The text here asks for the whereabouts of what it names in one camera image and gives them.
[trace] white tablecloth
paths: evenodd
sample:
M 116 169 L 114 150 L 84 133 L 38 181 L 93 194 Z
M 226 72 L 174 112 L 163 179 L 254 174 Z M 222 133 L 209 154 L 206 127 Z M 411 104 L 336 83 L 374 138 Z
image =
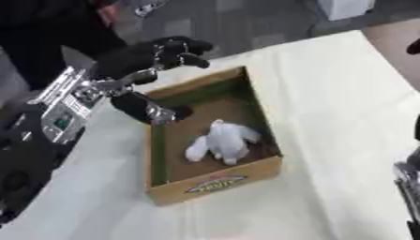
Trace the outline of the white tablecloth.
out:
M 420 97 L 363 35 L 180 67 L 139 90 L 242 65 L 285 155 L 279 177 L 154 206 L 143 192 L 143 127 L 105 104 L 0 239 L 409 239 L 392 163 L 416 145 Z

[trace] plush toy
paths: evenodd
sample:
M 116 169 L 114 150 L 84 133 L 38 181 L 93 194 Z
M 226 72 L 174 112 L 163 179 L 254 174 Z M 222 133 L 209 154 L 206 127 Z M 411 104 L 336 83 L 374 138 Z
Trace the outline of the plush toy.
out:
M 200 161 L 210 150 L 215 159 L 223 159 L 227 165 L 236 165 L 237 160 L 249 152 L 246 141 L 257 143 L 260 139 L 261 135 L 249 127 L 218 119 L 212 123 L 207 135 L 197 138 L 186 150 L 186 158 Z

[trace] robotic hand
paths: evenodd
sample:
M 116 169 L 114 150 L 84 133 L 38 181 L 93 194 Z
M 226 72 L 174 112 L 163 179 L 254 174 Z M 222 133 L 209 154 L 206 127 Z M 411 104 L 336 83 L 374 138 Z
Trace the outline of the robotic hand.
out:
M 415 126 L 415 139 L 420 141 L 420 116 Z M 398 162 L 394 166 L 396 185 L 407 204 L 412 217 L 407 225 L 412 239 L 420 240 L 420 147 L 418 147 L 405 162 Z
M 84 132 L 104 98 L 146 124 L 166 124 L 192 114 L 187 106 L 165 108 L 134 92 L 155 81 L 159 70 L 183 65 L 207 68 L 200 58 L 213 46 L 188 37 L 137 43 L 99 59 L 89 70 L 69 67 L 37 97 L 0 111 L 0 226 L 33 201 Z

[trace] cardboard box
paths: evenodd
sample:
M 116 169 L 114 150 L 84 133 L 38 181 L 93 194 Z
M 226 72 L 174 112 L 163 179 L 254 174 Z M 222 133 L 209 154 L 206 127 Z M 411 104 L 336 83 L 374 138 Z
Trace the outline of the cardboard box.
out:
M 280 151 L 251 87 L 244 67 L 204 76 L 147 94 L 165 106 L 187 104 L 194 114 L 179 123 L 146 126 L 145 184 L 156 204 L 182 202 L 278 174 Z M 224 165 L 209 153 L 188 162 L 184 153 L 208 132 L 216 119 L 251 127 L 262 141 L 249 144 L 249 154 L 236 166 Z

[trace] printed label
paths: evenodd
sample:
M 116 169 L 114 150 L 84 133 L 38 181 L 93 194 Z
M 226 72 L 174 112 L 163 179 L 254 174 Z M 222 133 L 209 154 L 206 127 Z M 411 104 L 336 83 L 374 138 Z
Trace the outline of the printed label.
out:
M 246 178 L 247 176 L 244 175 L 220 176 L 200 183 L 198 186 L 188 189 L 186 193 L 221 190 L 229 188 Z

